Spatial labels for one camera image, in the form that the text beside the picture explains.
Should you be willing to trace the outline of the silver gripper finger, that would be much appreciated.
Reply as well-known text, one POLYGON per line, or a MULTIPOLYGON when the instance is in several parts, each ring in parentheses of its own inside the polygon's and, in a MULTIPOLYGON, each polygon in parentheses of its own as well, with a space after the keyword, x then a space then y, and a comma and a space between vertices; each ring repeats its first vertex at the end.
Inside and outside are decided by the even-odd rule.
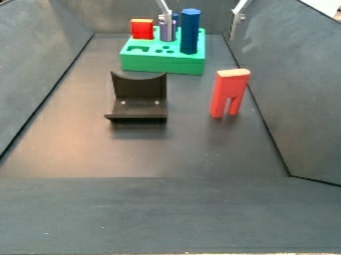
POLYGON ((171 9, 168 8, 168 5, 166 3, 166 0, 156 0, 158 6, 162 10, 162 13, 159 15, 159 22, 164 22, 166 24, 171 24, 172 18, 171 18, 171 9))
POLYGON ((228 32, 228 40, 234 39, 237 25, 245 19, 243 11, 247 8, 249 3, 250 3, 250 0, 239 0, 235 7, 231 9, 232 20, 231 20, 231 26, 230 26, 230 32, 228 32))

